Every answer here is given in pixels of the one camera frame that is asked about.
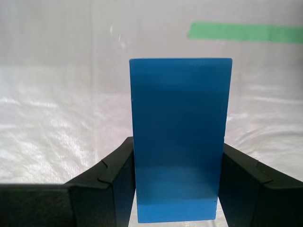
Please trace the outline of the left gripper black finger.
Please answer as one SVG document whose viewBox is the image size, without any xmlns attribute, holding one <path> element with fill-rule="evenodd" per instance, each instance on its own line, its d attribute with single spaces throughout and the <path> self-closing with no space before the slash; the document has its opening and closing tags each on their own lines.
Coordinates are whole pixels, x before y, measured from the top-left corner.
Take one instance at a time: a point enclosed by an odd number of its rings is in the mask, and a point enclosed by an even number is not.
<svg viewBox="0 0 303 227">
<path fill-rule="evenodd" d="M 230 227 L 303 225 L 303 183 L 227 144 L 219 200 Z"/>
<path fill-rule="evenodd" d="M 1 184 L 3 227 L 126 227 L 135 193 L 133 139 L 64 184 Z"/>
</svg>

